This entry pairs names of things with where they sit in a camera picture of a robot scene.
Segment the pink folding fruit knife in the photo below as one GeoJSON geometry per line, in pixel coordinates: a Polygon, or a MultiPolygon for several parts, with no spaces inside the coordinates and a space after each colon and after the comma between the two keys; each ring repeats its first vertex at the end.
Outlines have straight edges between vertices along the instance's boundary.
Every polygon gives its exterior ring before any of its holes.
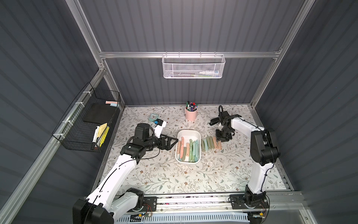
{"type": "Polygon", "coordinates": [[[217,139],[215,136],[213,136],[213,145],[215,149],[218,149],[218,143],[217,143],[217,139]]]}

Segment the olive folding fruit knife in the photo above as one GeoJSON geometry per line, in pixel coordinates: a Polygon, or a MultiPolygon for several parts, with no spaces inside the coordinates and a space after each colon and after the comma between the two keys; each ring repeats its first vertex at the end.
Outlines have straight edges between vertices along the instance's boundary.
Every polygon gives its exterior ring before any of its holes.
{"type": "Polygon", "coordinates": [[[214,141],[212,136],[207,137],[208,149],[215,149],[214,141]]]}

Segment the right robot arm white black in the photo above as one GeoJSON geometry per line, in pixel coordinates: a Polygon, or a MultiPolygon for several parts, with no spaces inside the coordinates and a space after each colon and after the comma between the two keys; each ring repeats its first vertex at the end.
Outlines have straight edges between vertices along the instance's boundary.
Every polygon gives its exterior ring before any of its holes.
{"type": "Polygon", "coordinates": [[[219,128],[215,131],[218,141],[232,140],[235,131],[250,138],[250,156],[255,163],[241,202],[247,208],[253,209],[268,200],[266,196],[268,174],[281,155],[276,133],[273,129],[256,126],[238,114],[230,115],[221,105],[218,107],[218,113],[218,117],[211,119],[209,123],[210,126],[219,124],[219,128]]]}

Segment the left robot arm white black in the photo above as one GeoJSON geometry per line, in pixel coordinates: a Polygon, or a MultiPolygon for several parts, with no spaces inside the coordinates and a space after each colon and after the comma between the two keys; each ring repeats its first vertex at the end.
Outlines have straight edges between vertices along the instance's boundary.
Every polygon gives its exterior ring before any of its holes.
{"type": "Polygon", "coordinates": [[[178,143],[177,138],[162,134],[167,125],[165,121],[156,119],[154,124],[155,127],[147,123],[137,124],[134,136],[122,147],[109,174],[86,199],[79,199],[74,204],[74,224],[113,224],[130,210],[142,210],[143,191],[130,188],[118,199],[115,196],[127,176],[141,160],[145,160],[146,152],[155,148],[169,151],[178,143]]]}

